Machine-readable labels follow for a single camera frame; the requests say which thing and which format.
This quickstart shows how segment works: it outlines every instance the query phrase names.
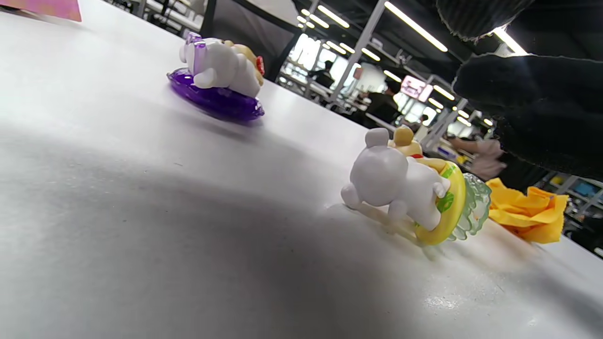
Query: white toy figurine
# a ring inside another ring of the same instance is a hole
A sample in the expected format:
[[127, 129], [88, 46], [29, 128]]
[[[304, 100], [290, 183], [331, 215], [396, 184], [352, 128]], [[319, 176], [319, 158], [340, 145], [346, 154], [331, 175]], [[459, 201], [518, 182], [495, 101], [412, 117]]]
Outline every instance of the white toy figurine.
[[341, 190], [344, 203], [352, 209], [363, 201], [373, 206], [389, 205], [391, 220], [408, 215], [426, 230], [434, 230], [441, 217], [435, 199], [446, 195], [450, 181], [388, 147], [388, 141], [384, 128], [367, 132], [367, 147], [354, 162], [351, 182]]
[[248, 97], [260, 91], [256, 65], [230, 41], [200, 39], [191, 33], [180, 48], [180, 60], [187, 63], [194, 85], [207, 89], [226, 87]]

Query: yellow cloth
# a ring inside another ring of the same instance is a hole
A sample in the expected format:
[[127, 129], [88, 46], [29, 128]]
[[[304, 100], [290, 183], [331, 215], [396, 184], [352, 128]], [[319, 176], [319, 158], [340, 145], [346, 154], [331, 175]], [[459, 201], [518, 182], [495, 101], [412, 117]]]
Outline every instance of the yellow cloth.
[[489, 180], [490, 218], [526, 241], [556, 242], [563, 230], [563, 211], [567, 195], [545, 192], [536, 187], [528, 188], [528, 196], [505, 187], [500, 179]]

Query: gloved hand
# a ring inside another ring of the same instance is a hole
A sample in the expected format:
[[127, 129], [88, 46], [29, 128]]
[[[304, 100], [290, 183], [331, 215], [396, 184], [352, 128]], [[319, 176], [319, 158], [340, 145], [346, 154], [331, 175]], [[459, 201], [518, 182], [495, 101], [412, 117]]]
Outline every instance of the gloved hand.
[[483, 55], [462, 65], [454, 91], [494, 115], [502, 148], [543, 168], [603, 180], [603, 63]]

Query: ceiling light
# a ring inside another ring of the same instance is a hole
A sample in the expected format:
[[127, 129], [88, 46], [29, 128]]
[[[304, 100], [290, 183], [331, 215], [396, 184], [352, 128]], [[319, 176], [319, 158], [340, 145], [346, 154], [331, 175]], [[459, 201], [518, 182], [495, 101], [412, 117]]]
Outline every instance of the ceiling light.
[[378, 56], [377, 56], [377, 54], [375, 54], [375, 53], [373, 53], [373, 52], [369, 51], [369, 50], [368, 50], [368, 49], [366, 49], [366, 48], [363, 48], [363, 49], [362, 49], [362, 52], [363, 52], [364, 54], [368, 55], [369, 57], [373, 58], [375, 61], [380, 61], [380, 60], [381, 60], [381, 58], [380, 58], [380, 57], [378, 57]]
[[425, 39], [427, 39], [427, 41], [432, 43], [440, 51], [448, 52], [448, 48], [446, 48], [446, 46], [444, 46], [441, 42], [439, 42], [436, 38], [434, 38], [431, 34], [429, 34], [426, 30], [424, 30], [421, 26], [414, 22], [410, 17], [402, 13], [402, 11], [399, 10], [396, 6], [394, 6], [391, 2], [386, 1], [385, 7], [389, 9], [392, 13], [394, 13], [397, 17], [402, 19], [402, 21], [406, 22], [406, 24], [412, 27], [412, 29], [416, 30], [419, 34], [421, 34]]
[[392, 79], [394, 79], [394, 80], [398, 81], [399, 83], [401, 83], [401, 82], [402, 82], [402, 79], [400, 79], [398, 76], [396, 76], [395, 74], [393, 74], [393, 73], [392, 73], [392, 72], [390, 72], [390, 71], [387, 71], [387, 70], [386, 70], [386, 71], [383, 71], [383, 73], [384, 73], [385, 75], [387, 75], [388, 77], [390, 77], [390, 78], [392, 78]]
[[340, 17], [338, 17], [337, 15], [335, 15], [335, 13], [331, 12], [325, 6], [319, 5], [318, 6], [318, 10], [321, 11], [321, 12], [323, 12], [326, 16], [330, 17], [331, 19], [333, 19], [333, 21], [335, 21], [336, 23], [342, 25], [343, 27], [350, 28], [350, 24], [348, 24], [343, 19], [341, 19]]
[[439, 87], [438, 85], [434, 85], [434, 89], [437, 90], [440, 94], [442, 94], [446, 98], [448, 98], [450, 100], [454, 100], [454, 97], [452, 96], [452, 94], [446, 92], [446, 90], [443, 89], [442, 87]]
[[440, 104], [439, 102], [435, 101], [433, 98], [429, 98], [428, 101], [434, 105], [435, 107], [442, 109], [444, 108], [444, 105]]
[[343, 47], [344, 50], [354, 54], [356, 51], [354, 51], [354, 49], [352, 47], [349, 47], [348, 45], [346, 45], [345, 43], [340, 43], [339, 44], [341, 47]]
[[322, 27], [325, 27], [325, 28], [329, 27], [329, 24], [327, 24], [324, 20], [322, 20], [321, 18], [319, 18], [318, 16], [316, 16], [314, 14], [310, 14], [310, 19], [312, 19], [314, 22], [321, 25]]
[[346, 51], [343, 48], [339, 47], [338, 45], [334, 44], [331, 41], [327, 41], [327, 45], [329, 45], [331, 48], [333, 48], [335, 51], [338, 51], [341, 54], [346, 53]]
[[507, 47], [515, 52], [515, 55], [528, 55], [528, 53], [515, 40], [513, 40], [509, 34], [507, 34], [504, 28], [499, 27], [493, 32], [500, 40], [507, 44]]
[[463, 117], [461, 116], [457, 116], [456, 120], [462, 122], [463, 124], [465, 124], [465, 126], [467, 127], [471, 127], [471, 122], [468, 122], [467, 120], [465, 120]]

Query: purple toy base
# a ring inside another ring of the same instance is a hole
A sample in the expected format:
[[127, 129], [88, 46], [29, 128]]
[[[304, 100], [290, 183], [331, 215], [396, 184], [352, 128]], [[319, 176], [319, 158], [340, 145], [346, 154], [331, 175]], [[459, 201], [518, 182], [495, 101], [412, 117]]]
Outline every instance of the purple toy base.
[[168, 74], [169, 82], [178, 95], [199, 105], [219, 118], [235, 121], [251, 121], [264, 115], [262, 104], [252, 97], [228, 88], [201, 89], [193, 84], [188, 68], [176, 69]]

